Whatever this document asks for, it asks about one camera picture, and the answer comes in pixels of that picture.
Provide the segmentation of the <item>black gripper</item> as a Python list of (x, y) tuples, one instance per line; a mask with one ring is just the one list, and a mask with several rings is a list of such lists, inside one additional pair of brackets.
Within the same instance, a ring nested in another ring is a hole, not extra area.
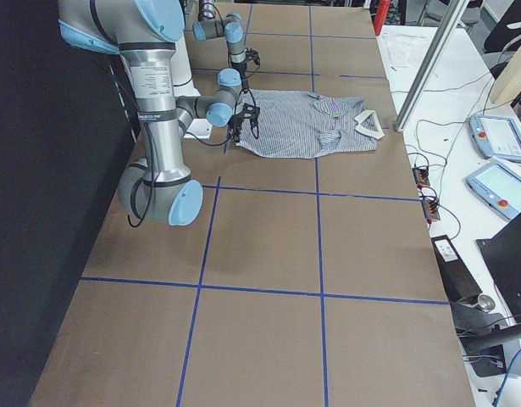
[(242, 114), (233, 114), (227, 125), (227, 139), (238, 143), (241, 140), (242, 125), (245, 118)]
[(248, 79), (247, 79), (247, 62), (230, 62), (230, 67), (234, 70), (236, 70), (241, 78), (241, 88), (243, 90), (249, 89)]

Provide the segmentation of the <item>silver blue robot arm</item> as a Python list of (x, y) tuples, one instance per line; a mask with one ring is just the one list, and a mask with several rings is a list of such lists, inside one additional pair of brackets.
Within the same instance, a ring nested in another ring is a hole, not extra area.
[(61, 1), (62, 38), (71, 46), (118, 55), (136, 101), (145, 153), (128, 165), (118, 186), (119, 202), (131, 219), (187, 226), (202, 207), (203, 190), (185, 165), (182, 138), (194, 120), (227, 125), (246, 88), (247, 50), (242, 19), (201, 11), (195, 38), (224, 38), (230, 67), (218, 75), (212, 96), (189, 96), (184, 6), (180, 1)]
[(193, 24), (192, 29), (197, 41), (225, 39), (230, 67), (238, 71), (241, 87), (247, 92), (247, 48), (241, 16), (229, 13), (223, 18), (214, 1), (199, 1), (197, 22)]

